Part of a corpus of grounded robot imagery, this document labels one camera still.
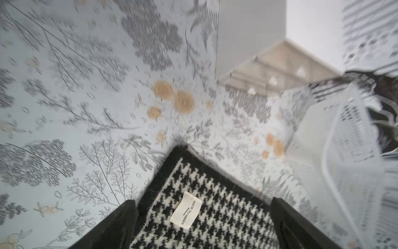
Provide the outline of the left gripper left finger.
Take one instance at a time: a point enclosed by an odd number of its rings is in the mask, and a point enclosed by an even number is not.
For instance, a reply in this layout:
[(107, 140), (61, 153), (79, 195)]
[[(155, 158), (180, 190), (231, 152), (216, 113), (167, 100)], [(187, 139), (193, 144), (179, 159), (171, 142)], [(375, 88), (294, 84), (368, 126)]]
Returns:
[(134, 238), (138, 209), (134, 200), (127, 200), (86, 235), (72, 249), (128, 249)]

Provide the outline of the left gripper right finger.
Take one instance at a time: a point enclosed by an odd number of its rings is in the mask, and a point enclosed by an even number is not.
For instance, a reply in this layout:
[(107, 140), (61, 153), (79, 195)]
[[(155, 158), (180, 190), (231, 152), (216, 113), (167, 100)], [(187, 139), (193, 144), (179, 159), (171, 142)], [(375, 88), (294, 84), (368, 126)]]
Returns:
[(282, 198), (272, 199), (270, 214), (281, 249), (340, 248)]

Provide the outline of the black white knitted scarf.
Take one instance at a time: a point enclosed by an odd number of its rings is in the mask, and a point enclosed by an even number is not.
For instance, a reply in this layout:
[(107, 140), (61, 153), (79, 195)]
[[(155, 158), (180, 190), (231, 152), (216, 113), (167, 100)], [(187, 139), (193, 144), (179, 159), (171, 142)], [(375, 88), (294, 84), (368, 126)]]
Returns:
[[(190, 228), (171, 222), (190, 193), (202, 201)], [(133, 249), (277, 249), (269, 206), (176, 146), (138, 203)]]

